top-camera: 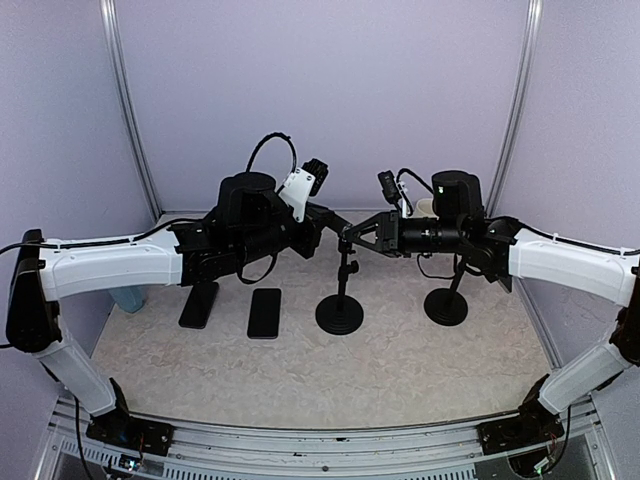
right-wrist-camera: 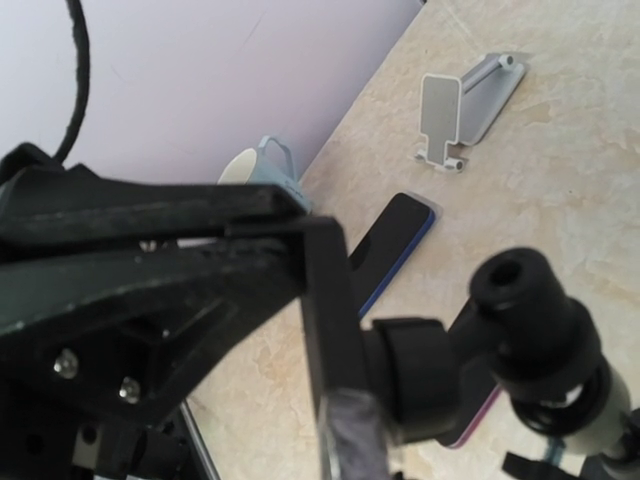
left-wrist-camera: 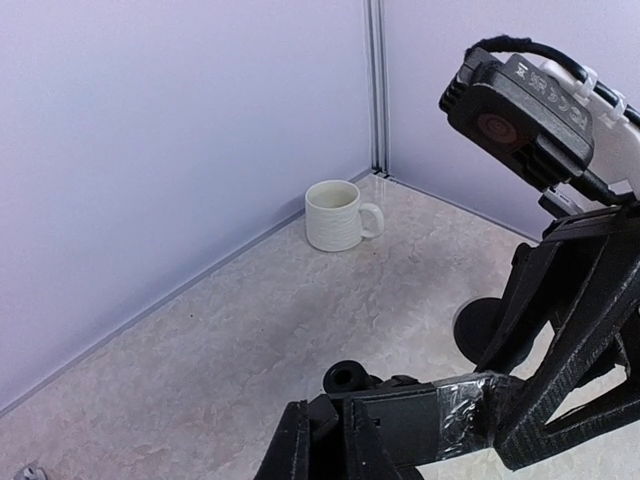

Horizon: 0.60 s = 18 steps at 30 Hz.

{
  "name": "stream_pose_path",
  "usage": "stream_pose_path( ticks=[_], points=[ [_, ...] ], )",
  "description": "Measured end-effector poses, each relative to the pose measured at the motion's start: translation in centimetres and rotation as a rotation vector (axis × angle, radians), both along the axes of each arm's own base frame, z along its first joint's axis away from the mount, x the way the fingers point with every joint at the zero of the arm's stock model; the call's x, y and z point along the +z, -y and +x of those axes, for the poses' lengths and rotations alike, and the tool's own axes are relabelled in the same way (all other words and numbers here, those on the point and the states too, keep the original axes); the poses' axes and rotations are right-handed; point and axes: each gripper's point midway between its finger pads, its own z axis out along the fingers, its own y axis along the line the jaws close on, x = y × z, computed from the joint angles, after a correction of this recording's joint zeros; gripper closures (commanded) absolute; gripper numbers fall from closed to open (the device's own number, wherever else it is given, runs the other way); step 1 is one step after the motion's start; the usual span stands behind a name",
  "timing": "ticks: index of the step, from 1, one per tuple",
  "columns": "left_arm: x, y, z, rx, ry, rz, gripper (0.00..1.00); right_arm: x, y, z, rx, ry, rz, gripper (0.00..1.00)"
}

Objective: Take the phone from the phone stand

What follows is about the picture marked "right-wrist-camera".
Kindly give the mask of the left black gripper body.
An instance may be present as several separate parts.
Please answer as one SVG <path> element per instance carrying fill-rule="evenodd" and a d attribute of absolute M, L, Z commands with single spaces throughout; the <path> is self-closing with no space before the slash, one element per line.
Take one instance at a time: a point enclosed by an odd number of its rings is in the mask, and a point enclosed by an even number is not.
<path fill-rule="evenodd" d="M 197 479 L 200 438 L 186 398 L 199 372 L 181 373 L 136 403 L 116 386 L 85 387 L 55 373 L 1 372 L 4 479 Z"/>

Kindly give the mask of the purple phone black screen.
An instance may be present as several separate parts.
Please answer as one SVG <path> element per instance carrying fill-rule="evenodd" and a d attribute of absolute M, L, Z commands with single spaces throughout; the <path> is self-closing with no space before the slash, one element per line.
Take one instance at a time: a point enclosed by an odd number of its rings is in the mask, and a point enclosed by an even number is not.
<path fill-rule="evenodd" d="M 472 436 L 501 393 L 491 378 L 472 378 L 462 384 L 459 416 L 454 428 L 437 441 L 444 448 L 461 448 Z"/>

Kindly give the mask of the blue phone black screen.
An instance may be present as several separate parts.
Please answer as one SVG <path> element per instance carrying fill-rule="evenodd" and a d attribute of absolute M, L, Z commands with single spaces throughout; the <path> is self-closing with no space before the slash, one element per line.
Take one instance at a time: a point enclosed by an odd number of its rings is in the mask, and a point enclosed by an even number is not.
<path fill-rule="evenodd" d="M 397 193 L 388 202 L 349 257 L 360 318 L 373 307 L 436 220 L 434 209 L 406 193 Z"/>

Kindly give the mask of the tall black phone stand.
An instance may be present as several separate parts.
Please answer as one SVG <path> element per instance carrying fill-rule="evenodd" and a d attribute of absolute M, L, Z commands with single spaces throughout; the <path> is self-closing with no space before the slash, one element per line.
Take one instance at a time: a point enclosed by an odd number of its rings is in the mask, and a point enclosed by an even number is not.
<path fill-rule="evenodd" d="M 485 359 L 518 420 L 548 441 L 540 460 L 507 453 L 515 479 L 563 479 L 563 453 L 610 479 L 639 475 L 639 426 L 627 386 L 602 351 L 589 311 L 530 248 L 503 251 L 474 273 L 468 308 L 446 328 L 423 318 L 363 330 L 343 231 L 333 219 L 240 224 L 230 237 L 286 238 L 304 276 L 301 306 L 325 479 L 392 479 L 390 443 L 432 440 L 460 413 L 461 374 Z"/>

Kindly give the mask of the grey folding phone stand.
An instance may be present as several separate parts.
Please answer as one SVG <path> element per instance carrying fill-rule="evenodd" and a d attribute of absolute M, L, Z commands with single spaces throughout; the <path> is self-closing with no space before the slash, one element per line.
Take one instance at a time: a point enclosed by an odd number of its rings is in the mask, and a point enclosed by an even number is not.
<path fill-rule="evenodd" d="M 460 173 L 466 161 L 452 146 L 478 144 L 527 73 L 510 53 L 489 53 L 460 77 L 426 74 L 421 80 L 419 134 L 424 147 L 414 158 L 436 170 Z"/>

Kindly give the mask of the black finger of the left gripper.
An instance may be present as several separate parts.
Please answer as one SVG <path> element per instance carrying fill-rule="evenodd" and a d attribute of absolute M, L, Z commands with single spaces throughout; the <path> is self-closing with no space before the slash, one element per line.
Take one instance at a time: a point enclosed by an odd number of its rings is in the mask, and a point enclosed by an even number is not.
<path fill-rule="evenodd" d="M 297 253 L 273 238 L 9 263 L 1 376 L 100 419 L 154 424 L 303 288 Z"/>
<path fill-rule="evenodd" d="M 153 185 L 65 169 L 33 144 L 1 160 L 1 243 L 72 250 L 206 235 L 244 220 L 288 219 L 303 208 L 274 185 Z"/>

